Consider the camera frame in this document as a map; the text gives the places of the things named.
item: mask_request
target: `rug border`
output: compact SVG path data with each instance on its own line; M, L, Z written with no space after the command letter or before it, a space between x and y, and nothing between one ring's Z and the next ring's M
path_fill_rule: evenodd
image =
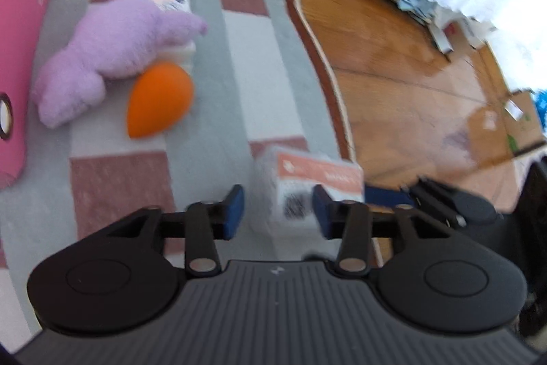
M356 161L355 145L349 126L346 106L338 87L338 82L333 69L313 34L304 14L302 13L301 0L285 0L286 9L296 32L300 36L310 61L315 68L321 89L326 99L330 117L333 122L334 133L338 143L340 156L345 160Z

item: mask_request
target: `gray stripe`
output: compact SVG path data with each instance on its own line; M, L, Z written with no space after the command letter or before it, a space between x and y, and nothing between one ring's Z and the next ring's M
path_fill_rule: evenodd
M192 76L196 99L189 116L166 134L175 204L220 199L235 184L248 191L252 157L239 100L220 0L191 0L192 10L209 24L197 39ZM245 215L236 238L218 242L223 260L273 259L271 242L251 232Z
M313 153L339 158L336 135L319 79L288 16L285 0L265 1L291 82L308 147Z
M50 0L36 49L35 73L72 36L88 0ZM32 269L45 257L76 241L70 190L70 129L48 130L29 105L27 161L21 178L0 194L2 242L15 290L29 327L38 330L26 295Z

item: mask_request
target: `purple plush toy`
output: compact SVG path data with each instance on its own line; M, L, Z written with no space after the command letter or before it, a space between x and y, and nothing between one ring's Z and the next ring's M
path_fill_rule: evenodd
M94 6L70 43L40 69L32 91L40 121L54 128L74 119L105 99L103 78L135 76L162 47L184 45L206 31L199 16L162 11L151 0Z

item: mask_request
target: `white stripe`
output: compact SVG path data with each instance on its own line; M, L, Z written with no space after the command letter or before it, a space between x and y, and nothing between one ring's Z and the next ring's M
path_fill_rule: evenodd
M308 35L311 36L311 39L313 40L313 44L317 48L317 51L319 52L319 56L321 57L321 60L323 61L326 67L326 72L329 75L330 84L334 90L334 94L336 97L336 103L337 103L338 109L340 110L340 114L342 115L342 123L344 125L344 134L346 136L346 141L349 146L349 159L351 161L357 162L355 143L353 141L353 133L351 131L351 126L349 124L349 117L347 114L346 104L344 103L344 99L342 98L342 92L340 91L340 87L338 86L336 75L334 74L333 68L330 66L329 61L326 58L325 52L323 51L321 44L319 44L319 41L317 40L315 34L313 33L310 27L310 24L308 24L306 17L302 13L302 0L294 0L294 4L300 16L300 19L302 20L302 23L306 27Z
M165 137L131 139L126 114L134 80L114 81L105 101L75 119L71 126L71 157L92 157L165 150Z
M21 305L7 269L0 269L0 343L15 352L31 339Z
M247 138L304 135L271 20L223 13Z

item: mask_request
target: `striped rug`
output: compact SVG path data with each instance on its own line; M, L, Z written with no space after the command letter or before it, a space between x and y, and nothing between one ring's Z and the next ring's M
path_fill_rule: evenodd
M90 3L104 1L51 0L35 67L67 44ZM30 108L25 172L0 193L0 342L10 350L39 329L25 286L45 257L141 206L182 210L248 185L253 157L268 144L353 158L336 81L299 0L191 5L209 34L196 42L195 104L168 132L127 138L133 80L112 83L100 107L54 131ZM181 248L170 244L175 263ZM271 242L245 219L219 251L224 259L275 259Z

